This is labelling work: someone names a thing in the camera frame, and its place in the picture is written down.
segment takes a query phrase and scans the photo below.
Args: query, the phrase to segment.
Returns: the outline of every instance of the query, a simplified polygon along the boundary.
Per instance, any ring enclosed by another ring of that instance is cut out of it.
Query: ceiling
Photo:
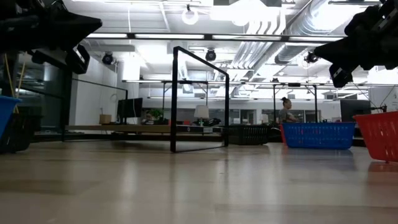
[[[241,0],[241,1],[258,1],[258,0]],[[116,3],[103,3],[103,2],[82,2],[64,0],[66,7],[69,11],[82,14],[85,16],[97,17],[102,19],[103,26],[97,32],[132,32],[132,33],[197,33],[197,34],[247,34],[250,32],[250,25],[236,26],[231,21],[216,21],[210,16],[212,12],[213,1],[202,1],[202,4],[192,4],[191,8],[198,11],[198,22],[194,25],[188,25],[182,21],[182,13],[186,6],[183,4],[174,5],[164,3],[152,3],[152,4],[116,4]],[[295,4],[284,4],[283,11],[285,14],[285,22],[289,24],[289,21],[295,17],[297,13],[308,3],[308,0],[296,0]],[[361,11],[364,8],[356,7],[356,11]],[[342,21],[336,25],[331,31],[330,35],[343,35],[343,29],[346,23],[349,21]],[[214,48],[217,53],[217,59],[213,64],[220,66],[223,63],[231,63],[238,55],[239,51],[243,49],[242,42],[210,42],[210,41],[198,41],[198,40],[186,40],[186,41],[168,41],[168,40],[85,40],[83,42],[91,54],[103,55],[104,51],[112,50],[116,46],[125,46],[126,49],[134,46],[135,54],[140,56],[141,60],[141,74],[144,76],[151,76],[154,74],[170,74],[172,69],[172,56],[170,52],[170,46],[182,45],[188,50],[191,50],[198,56],[205,58],[207,48]],[[269,47],[263,52],[262,58],[269,54],[272,47]],[[254,53],[256,47],[251,49],[251,53]],[[114,56],[118,60],[123,60],[126,55],[130,54],[129,50],[123,52],[115,52]],[[323,80],[327,81],[329,75],[328,67],[330,63],[320,60],[314,65],[308,67],[304,65],[302,57],[296,56],[286,66],[281,67],[280,70],[275,72],[273,75],[268,76],[268,81],[272,77],[278,77],[281,80],[294,80],[296,82],[305,82],[310,77],[325,77]],[[256,64],[262,65],[264,61],[258,60]],[[213,71],[206,65],[201,64],[195,60],[187,60],[188,70],[208,70]],[[264,82],[264,76],[260,73],[255,74],[253,78],[257,78]],[[364,71],[356,71],[354,73],[356,78],[366,78],[368,73]]]

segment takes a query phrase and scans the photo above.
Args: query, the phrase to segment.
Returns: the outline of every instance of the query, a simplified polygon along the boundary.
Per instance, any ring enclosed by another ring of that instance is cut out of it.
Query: black basket
[[[35,131],[40,131],[41,116],[11,115],[0,139],[0,153],[26,150]]]
[[[268,143],[266,125],[231,125],[228,129],[229,142],[241,146]]]

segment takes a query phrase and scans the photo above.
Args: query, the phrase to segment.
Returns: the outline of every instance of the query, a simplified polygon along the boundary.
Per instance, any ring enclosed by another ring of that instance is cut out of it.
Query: wooden floor
[[[398,165],[365,148],[168,150],[52,142],[0,155],[0,223],[398,222]]]

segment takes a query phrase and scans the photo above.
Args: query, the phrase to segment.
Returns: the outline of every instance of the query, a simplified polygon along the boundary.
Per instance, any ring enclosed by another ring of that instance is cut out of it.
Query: lamp shade
[[[196,118],[209,118],[209,108],[206,105],[197,105],[195,109],[195,114],[193,115]]]

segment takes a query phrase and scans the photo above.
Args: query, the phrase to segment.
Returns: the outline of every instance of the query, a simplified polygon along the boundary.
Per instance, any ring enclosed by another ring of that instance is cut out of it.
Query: woman
[[[279,123],[296,122],[297,119],[289,112],[289,110],[292,108],[291,100],[283,97],[282,103],[284,108],[279,111]]]

